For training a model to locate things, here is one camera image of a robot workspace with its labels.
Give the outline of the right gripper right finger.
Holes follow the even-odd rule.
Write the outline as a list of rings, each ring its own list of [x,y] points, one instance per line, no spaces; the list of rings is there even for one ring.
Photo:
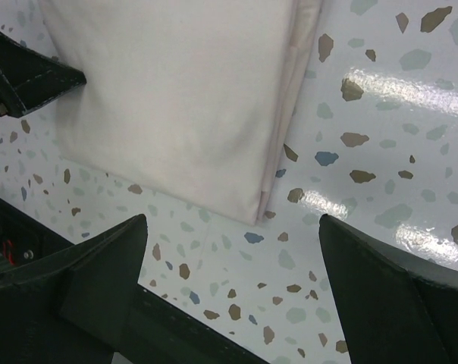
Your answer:
[[[458,271],[331,215],[318,235],[353,363],[458,363]]]

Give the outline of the white printed t shirt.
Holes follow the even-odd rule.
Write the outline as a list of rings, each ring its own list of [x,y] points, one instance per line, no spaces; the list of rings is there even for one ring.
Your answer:
[[[63,157],[227,218],[265,212],[319,1],[41,1],[86,85],[59,99]]]

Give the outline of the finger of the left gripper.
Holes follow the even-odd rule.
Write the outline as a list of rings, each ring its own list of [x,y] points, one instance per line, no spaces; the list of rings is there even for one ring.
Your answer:
[[[86,84],[79,71],[0,31],[0,118],[22,118]]]

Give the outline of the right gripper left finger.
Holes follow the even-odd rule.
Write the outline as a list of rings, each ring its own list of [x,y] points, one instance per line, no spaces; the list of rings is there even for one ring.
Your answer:
[[[110,363],[146,251],[145,215],[0,274],[0,363]]]

